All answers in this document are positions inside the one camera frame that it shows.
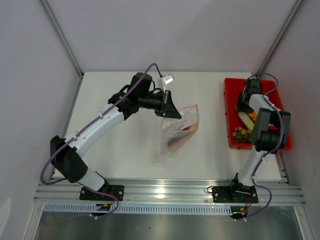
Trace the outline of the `papaya slice toy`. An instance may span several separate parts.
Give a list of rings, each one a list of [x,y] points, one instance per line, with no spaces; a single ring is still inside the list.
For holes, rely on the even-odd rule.
[[[178,149],[183,144],[185,144],[198,130],[198,125],[193,124],[185,127],[181,132],[176,133],[172,136],[166,143],[166,146],[170,150]]]

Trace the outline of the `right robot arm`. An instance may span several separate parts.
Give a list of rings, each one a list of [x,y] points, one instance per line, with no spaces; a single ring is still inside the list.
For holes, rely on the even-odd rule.
[[[257,114],[250,136],[252,149],[249,157],[236,173],[230,183],[228,196],[234,202],[239,202],[244,198],[251,198],[256,194],[256,175],[269,155],[277,153],[286,145],[291,114],[282,111],[272,103],[268,94],[272,90],[264,93],[261,90],[261,82],[256,78],[248,78],[244,82],[244,90],[239,94],[236,110],[238,113]]]

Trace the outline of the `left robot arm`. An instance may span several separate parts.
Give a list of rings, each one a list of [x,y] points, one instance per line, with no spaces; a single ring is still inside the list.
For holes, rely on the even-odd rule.
[[[78,183],[91,189],[91,194],[97,200],[108,196],[108,182],[97,172],[90,169],[83,157],[87,151],[107,131],[127,120],[139,109],[153,110],[156,116],[181,119],[175,107],[171,91],[167,84],[174,80],[167,74],[159,79],[161,87],[155,85],[152,76],[138,72],[130,84],[125,85],[115,93],[103,109],[82,129],[64,138],[55,136],[50,141],[50,163],[70,183]]]

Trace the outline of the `white green leek toy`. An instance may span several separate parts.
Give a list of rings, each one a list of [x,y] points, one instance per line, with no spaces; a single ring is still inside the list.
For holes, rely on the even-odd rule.
[[[248,116],[248,114],[241,111],[239,111],[237,114],[240,120],[243,122],[243,124],[247,127],[247,129],[252,131],[255,124],[252,121],[252,119]]]

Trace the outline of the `longan fruit bunch toy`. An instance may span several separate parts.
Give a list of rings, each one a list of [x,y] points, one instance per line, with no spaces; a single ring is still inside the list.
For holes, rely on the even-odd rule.
[[[252,135],[252,131],[250,129],[245,129],[240,126],[235,127],[232,132],[233,140],[236,143],[250,144],[251,143],[251,135]]]

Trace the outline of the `clear zip top bag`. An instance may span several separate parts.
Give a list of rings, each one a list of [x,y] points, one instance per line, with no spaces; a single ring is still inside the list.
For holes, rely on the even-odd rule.
[[[199,129],[199,103],[178,109],[181,118],[164,117],[160,125],[160,147],[154,163],[162,164],[173,160],[183,145]]]

